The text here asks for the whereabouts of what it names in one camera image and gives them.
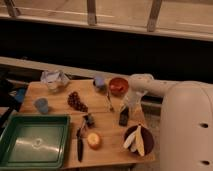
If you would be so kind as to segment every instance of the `white robot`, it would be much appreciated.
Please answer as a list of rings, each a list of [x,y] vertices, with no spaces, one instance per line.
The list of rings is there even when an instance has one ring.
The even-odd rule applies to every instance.
[[[130,76],[129,85],[129,100],[138,92],[163,98],[160,170],[213,171],[213,85],[155,80],[150,74]]]

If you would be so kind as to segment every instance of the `grapes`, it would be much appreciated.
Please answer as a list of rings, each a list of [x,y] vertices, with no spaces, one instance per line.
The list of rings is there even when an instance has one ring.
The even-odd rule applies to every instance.
[[[82,112],[88,111],[88,107],[83,102],[81,102],[78,92],[76,91],[73,91],[72,93],[69,94],[67,103],[75,110],[79,110]]]

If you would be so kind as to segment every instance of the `table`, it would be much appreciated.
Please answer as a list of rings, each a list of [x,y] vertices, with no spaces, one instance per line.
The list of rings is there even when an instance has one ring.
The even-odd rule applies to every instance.
[[[111,96],[115,112],[110,112],[106,95],[96,92],[92,82],[93,80],[71,80],[69,85],[58,93],[49,92],[46,85],[41,82],[31,82],[20,108],[20,113],[37,114],[38,112],[33,106],[33,102],[36,98],[45,97],[48,99],[50,106],[50,115],[70,115],[71,139],[63,165],[64,169],[154,161],[155,156],[153,152],[140,157],[123,148],[123,136],[128,127],[138,123],[146,125],[141,108],[137,108],[134,114],[130,116],[127,127],[119,126],[119,110],[122,105],[122,99]],[[88,112],[92,114],[95,121],[95,127],[88,129],[83,135],[84,153],[82,162],[79,162],[77,159],[76,131],[80,127],[82,116],[85,113],[76,111],[67,104],[68,95],[73,91],[79,93],[81,101],[88,106]],[[86,142],[86,136],[91,131],[99,133],[102,137],[102,147],[99,150],[92,150]]]

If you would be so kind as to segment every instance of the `cup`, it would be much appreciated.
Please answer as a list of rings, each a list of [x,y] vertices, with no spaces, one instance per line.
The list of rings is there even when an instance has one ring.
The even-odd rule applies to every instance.
[[[47,114],[49,111],[48,101],[46,98],[39,98],[34,102],[36,109],[42,113]]]

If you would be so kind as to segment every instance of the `food item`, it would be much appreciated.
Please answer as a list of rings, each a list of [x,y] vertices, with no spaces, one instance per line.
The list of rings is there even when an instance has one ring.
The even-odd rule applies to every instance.
[[[89,133],[87,142],[92,149],[97,150],[101,146],[101,137],[97,133]]]
[[[83,102],[81,102],[78,92],[76,91],[69,94],[67,103],[75,110],[88,112],[88,107]]]
[[[136,140],[134,140],[131,144],[131,147],[130,147],[130,151],[132,153],[136,152],[137,151],[137,146],[136,146]]]
[[[135,140],[135,131],[133,131],[126,139],[126,141],[124,142],[123,147],[124,148],[129,148],[129,146],[133,143],[133,141]]]
[[[144,142],[143,142],[143,138],[142,138],[142,135],[141,135],[141,125],[138,125],[138,127],[136,129],[135,136],[136,136],[135,140],[136,140],[136,147],[137,147],[138,153],[141,156],[144,156],[145,151],[144,151]]]

